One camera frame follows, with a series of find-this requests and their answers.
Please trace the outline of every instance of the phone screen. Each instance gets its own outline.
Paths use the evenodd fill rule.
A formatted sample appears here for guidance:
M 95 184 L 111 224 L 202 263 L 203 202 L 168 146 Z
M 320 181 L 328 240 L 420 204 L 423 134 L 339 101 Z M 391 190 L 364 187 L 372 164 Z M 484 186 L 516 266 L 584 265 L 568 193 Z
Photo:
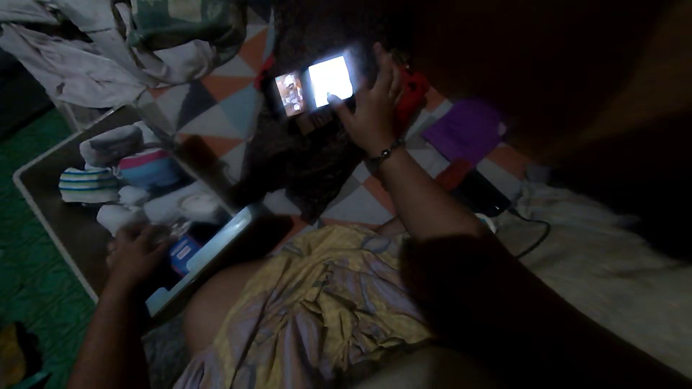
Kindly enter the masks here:
M 348 68 L 344 56 L 314 64 L 307 68 L 312 83 L 312 92 L 315 97 L 315 107 L 319 108 L 328 104 L 327 96 L 337 95 L 341 99 L 353 95 L 353 85 L 348 76 Z
M 287 116 L 297 115 L 305 110 L 302 85 L 297 71 L 280 75 L 274 78 L 279 89 L 281 103 L 284 105 Z

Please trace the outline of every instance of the hand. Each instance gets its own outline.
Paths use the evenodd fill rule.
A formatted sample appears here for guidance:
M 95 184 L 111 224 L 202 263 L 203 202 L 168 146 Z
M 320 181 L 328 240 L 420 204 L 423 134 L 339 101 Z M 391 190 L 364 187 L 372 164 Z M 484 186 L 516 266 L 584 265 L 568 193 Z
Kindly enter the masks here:
M 356 113 L 352 114 L 338 96 L 328 98 L 353 142 L 371 157 L 380 155 L 395 140 L 394 106 L 401 93 L 399 70 L 391 54 L 379 43 L 375 43 L 374 50 L 380 72 L 372 89 L 367 88 L 363 76 L 358 80 Z
M 167 237 L 164 226 L 134 225 L 121 228 L 116 240 L 109 244 L 111 251 L 106 263 L 111 268 L 107 288 L 119 293 L 130 293 L 144 285 L 157 266 L 166 257 L 171 240 L 158 244 L 153 239 Z

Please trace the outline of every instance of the bracelet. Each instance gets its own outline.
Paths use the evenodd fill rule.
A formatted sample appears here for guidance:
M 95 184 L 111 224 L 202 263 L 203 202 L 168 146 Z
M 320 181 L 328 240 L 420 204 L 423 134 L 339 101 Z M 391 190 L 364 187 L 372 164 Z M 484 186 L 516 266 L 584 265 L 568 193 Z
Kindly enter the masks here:
M 401 146 L 402 144 L 403 144 L 403 139 L 397 139 L 397 140 L 395 140 L 395 141 L 392 143 L 392 145 L 389 146 L 388 149 L 382 150 L 382 152 L 380 153 L 380 155 L 375 156 L 375 157 L 372 157 L 372 158 L 370 159 L 370 162 L 371 162 L 373 165 L 378 166 L 380 163 L 382 163 L 382 161 L 386 160 L 387 158 L 389 158 L 389 157 L 392 155 L 392 151 L 394 151 L 394 149 L 396 149 L 397 147 Z

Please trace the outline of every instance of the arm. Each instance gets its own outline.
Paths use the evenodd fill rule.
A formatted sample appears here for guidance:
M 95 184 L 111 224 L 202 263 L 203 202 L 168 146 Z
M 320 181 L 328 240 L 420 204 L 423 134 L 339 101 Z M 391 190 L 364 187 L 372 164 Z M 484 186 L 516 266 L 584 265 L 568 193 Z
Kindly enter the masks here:
M 135 237 L 136 229 L 120 230 L 113 264 L 99 297 L 86 337 L 80 348 L 68 388 L 148 388 L 147 361 L 141 342 L 145 318 L 143 285 L 165 257 L 167 242 L 152 250 L 157 230 L 148 226 Z
M 370 156 L 394 141 L 400 86 L 391 58 L 375 51 L 380 74 L 360 86 L 356 112 L 330 104 Z M 543 284 L 445 193 L 405 150 L 380 166 L 394 206 L 419 241 L 402 278 L 438 337 L 510 382 L 534 386 L 689 387 L 689 380 L 584 316 Z
M 372 89 L 363 82 L 358 86 L 355 114 L 336 96 L 329 99 L 353 141 L 371 157 L 380 155 L 394 142 L 392 118 L 401 92 L 392 56 L 379 44 L 375 44 L 375 53 L 380 73 Z M 415 239 L 479 237 L 486 232 L 478 218 L 433 181 L 403 147 L 396 148 L 382 162 L 380 171 L 398 216 Z

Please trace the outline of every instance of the black cable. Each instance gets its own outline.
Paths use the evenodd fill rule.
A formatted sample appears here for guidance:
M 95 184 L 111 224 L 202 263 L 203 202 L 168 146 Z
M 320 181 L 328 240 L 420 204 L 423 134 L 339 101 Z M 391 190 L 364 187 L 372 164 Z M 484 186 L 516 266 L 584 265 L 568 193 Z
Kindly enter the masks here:
M 532 223 L 541 223 L 541 224 L 545 224 L 545 231 L 543 231 L 543 235 L 541 235 L 541 236 L 538 238 L 538 240 L 534 242 L 534 244 L 532 244 L 531 246 L 529 246 L 529 248 L 527 248 L 526 250 L 522 251 L 522 252 L 519 253 L 517 256 L 515 256 L 516 259 L 520 259 L 520 258 L 523 257 L 524 255 L 526 255 L 526 254 L 532 252 L 532 251 L 533 251 L 536 247 L 538 247 L 541 243 L 543 243 L 543 241 L 545 240 L 545 238 L 547 238 L 548 235 L 550 234 L 550 230 L 551 230 L 553 227 L 550 225 L 550 223 L 548 223 L 548 222 L 545 221 L 545 220 L 527 219 L 526 217 L 523 217 L 522 215 L 519 215 L 519 212 L 517 212 L 517 210 L 516 210 L 515 208 L 510 208 L 510 209 L 507 210 L 507 212 L 511 213 L 512 215 L 518 217 L 519 219 L 521 219 L 521 220 L 523 220 L 523 221 L 530 221 L 530 222 L 532 222 Z

